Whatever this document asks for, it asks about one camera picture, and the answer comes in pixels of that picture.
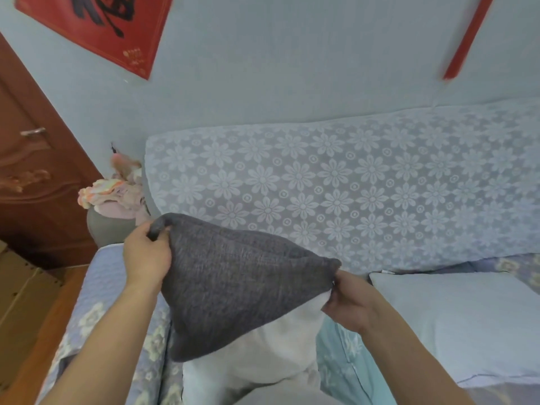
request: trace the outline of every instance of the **silver door handle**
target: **silver door handle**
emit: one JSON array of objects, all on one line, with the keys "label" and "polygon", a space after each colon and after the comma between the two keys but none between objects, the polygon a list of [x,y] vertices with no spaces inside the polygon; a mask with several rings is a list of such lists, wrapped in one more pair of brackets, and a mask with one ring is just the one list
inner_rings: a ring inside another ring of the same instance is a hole
[{"label": "silver door handle", "polygon": [[37,129],[23,130],[21,132],[21,136],[37,135],[38,133],[43,133],[43,132],[47,132],[47,129],[41,127]]}]

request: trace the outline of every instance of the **brown wooden door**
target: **brown wooden door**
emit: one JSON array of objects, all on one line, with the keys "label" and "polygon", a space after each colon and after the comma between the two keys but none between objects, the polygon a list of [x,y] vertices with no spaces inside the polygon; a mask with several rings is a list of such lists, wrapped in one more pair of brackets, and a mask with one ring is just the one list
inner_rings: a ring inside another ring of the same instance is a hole
[{"label": "brown wooden door", "polygon": [[0,239],[40,267],[89,263],[77,192],[100,177],[0,35]]}]

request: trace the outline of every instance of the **person's left hand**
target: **person's left hand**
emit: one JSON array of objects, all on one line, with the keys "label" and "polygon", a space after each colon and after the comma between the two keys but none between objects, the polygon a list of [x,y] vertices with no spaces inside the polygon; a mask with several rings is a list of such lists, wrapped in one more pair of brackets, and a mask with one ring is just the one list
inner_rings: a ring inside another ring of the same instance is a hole
[{"label": "person's left hand", "polygon": [[162,231],[156,241],[151,241],[146,237],[151,223],[148,221],[141,224],[124,242],[126,287],[159,291],[163,277],[171,268],[168,231]]}]

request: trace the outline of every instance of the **floor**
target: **floor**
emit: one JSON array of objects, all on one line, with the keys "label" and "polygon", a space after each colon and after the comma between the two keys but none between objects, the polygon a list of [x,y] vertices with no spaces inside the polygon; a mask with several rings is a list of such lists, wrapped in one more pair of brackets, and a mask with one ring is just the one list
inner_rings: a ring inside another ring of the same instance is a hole
[{"label": "floor", "polygon": [[21,366],[17,379],[5,393],[0,394],[0,405],[34,405],[36,402],[77,302],[87,269],[88,266],[84,265],[50,271],[52,275],[64,280],[64,285],[47,314],[39,330],[37,342]]}]

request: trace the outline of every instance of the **forearm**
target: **forearm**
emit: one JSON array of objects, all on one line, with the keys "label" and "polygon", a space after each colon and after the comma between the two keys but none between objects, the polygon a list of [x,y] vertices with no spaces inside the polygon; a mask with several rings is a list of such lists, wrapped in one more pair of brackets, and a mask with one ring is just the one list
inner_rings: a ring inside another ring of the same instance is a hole
[{"label": "forearm", "polygon": [[362,340],[397,404],[474,405],[392,306],[380,313],[380,322]]},{"label": "forearm", "polygon": [[123,405],[158,292],[126,287],[42,404]]}]

